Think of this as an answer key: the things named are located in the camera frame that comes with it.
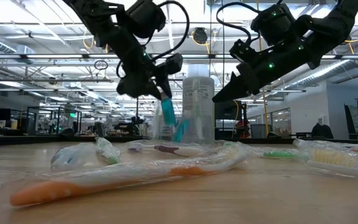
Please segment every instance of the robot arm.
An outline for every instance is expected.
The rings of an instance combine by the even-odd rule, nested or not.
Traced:
[[[137,0],[127,11],[122,4],[104,2],[103,0],[63,0],[82,20],[88,30],[94,35],[96,45],[104,47],[106,44],[119,57],[126,75],[117,86],[120,95],[128,94],[133,98],[140,95],[153,95],[161,100],[159,86],[170,98],[171,89],[168,75],[181,70],[183,58],[174,54],[165,63],[155,65],[155,61],[174,49],[155,58],[150,58],[139,38],[151,39],[155,30],[160,31],[165,26],[165,15],[161,10],[163,4],[157,6],[152,0]],[[183,6],[179,5],[186,15]]]
[[[231,81],[213,101],[256,95],[263,86],[304,63],[307,63],[310,69],[315,69],[324,54],[348,38],[357,12],[358,0],[338,0],[335,8],[322,19],[304,15],[295,20],[286,4],[274,4],[264,11],[259,11],[250,28],[264,37],[271,47],[256,52],[250,47],[250,38],[245,43],[237,40],[230,49],[230,54],[240,61],[237,66],[239,75],[232,72]],[[303,37],[309,30],[312,33]]]

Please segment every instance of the ceiling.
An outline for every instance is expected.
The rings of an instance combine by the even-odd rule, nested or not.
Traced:
[[[246,35],[239,30],[229,27],[223,27],[216,21],[216,10],[229,0],[181,0],[178,1],[184,5],[190,16],[190,31],[188,38],[184,44],[176,51],[186,55],[185,63],[180,73],[170,76],[175,81],[170,81],[173,90],[173,98],[176,102],[176,112],[181,112],[181,81],[189,75],[195,73],[204,73],[215,79],[216,91],[219,91],[225,83],[229,81],[230,74],[237,65],[237,61],[228,55],[229,49],[237,39],[245,39]],[[116,0],[110,1],[114,3],[124,4],[125,8],[129,8],[135,0]],[[159,4],[164,0],[154,0]],[[257,7],[254,1],[242,1]],[[275,1],[263,0],[259,1],[259,8],[265,9]],[[313,17],[324,17],[333,7],[334,1],[311,1],[320,2],[321,4],[312,5],[308,0],[284,0],[288,4],[291,13],[298,17],[302,12],[312,14]],[[147,51],[150,54],[162,53],[174,45],[176,45],[185,30],[185,17],[179,7],[169,6],[169,13],[166,7],[163,9],[166,14],[167,23],[163,30],[155,33],[152,40],[147,44]],[[220,14],[220,18],[224,17],[225,21],[235,23],[238,26],[249,29],[249,24],[255,17],[255,13],[242,7],[230,7],[224,10],[224,15]],[[208,35],[208,46],[198,45],[192,39],[192,32],[202,27]],[[356,24],[351,33],[352,40],[358,40],[358,15]],[[17,2],[15,0],[0,0],[0,43],[13,49],[22,49],[26,46],[27,52],[33,54],[106,54],[105,49],[99,48],[93,44],[93,36],[87,31],[86,27],[81,23],[78,16],[61,0],[24,0]],[[252,45],[256,50],[267,48],[263,39],[261,42],[255,41]],[[355,50],[358,49],[358,41],[353,44]],[[209,54],[226,55],[227,59],[217,58],[210,60]],[[351,54],[348,45],[340,45],[332,54]],[[114,90],[119,82],[116,75],[116,66],[119,60],[115,57],[105,59],[109,67],[106,70],[98,71],[94,69],[94,64],[100,59],[58,59],[50,60],[48,58],[32,59],[32,63],[18,62],[17,60],[0,59],[0,78],[15,80],[26,79],[34,80],[32,82],[20,82],[19,85],[34,90],[31,94],[39,96],[40,100],[45,101],[45,96],[60,97],[59,100],[48,98],[51,103],[99,103],[92,105],[92,110],[103,110],[102,104],[111,106],[117,105],[120,109],[115,114],[125,116],[132,114],[136,99],[128,96],[119,96]],[[333,63],[332,60],[323,60],[322,63]],[[308,67],[303,66],[298,70],[285,75],[277,80],[269,88],[279,88],[308,71]],[[69,81],[49,83],[45,82],[49,78],[58,80],[65,79]],[[0,88],[20,88],[12,85],[12,83],[0,83]],[[73,91],[48,91],[53,89],[69,89],[76,88]],[[142,116],[152,116],[154,110],[153,99],[150,96],[140,98],[142,110],[139,114]],[[260,96],[253,96],[252,99],[258,100]]]

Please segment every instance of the workstation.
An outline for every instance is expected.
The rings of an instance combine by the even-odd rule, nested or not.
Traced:
[[[12,199],[99,139],[120,181],[69,189],[108,191]],[[358,161],[358,1],[0,0],[0,223],[354,223],[358,169],[313,172],[324,159],[299,142],[316,140]]]

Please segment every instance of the table surface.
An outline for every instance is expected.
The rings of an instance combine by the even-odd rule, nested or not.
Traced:
[[[77,143],[1,146],[0,184],[28,173],[48,172],[53,154],[73,144]],[[178,157],[152,150],[122,153],[123,161],[156,158]],[[8,193],[0,189],[0,198],[8,197]],[[358,179],[315,173],[297,161],[254,158],[233,170],[206,177],[128,187],[20,209],[0,203],[0,223],[141,222],[353,224],[358,223]]]

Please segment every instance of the desk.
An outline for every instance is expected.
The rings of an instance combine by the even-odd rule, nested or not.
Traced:
[[[56,150],[73,144],[0,146],[0,183],[25,172],[48,171]],[[154,150],[122,153],[123,161],[155,158],[178,157]],[[358,223],[358,180],[315,174],[295,161],[249,159],[245,166],[207,177],[18,210],[0,208],[0,223],[354,224]]]

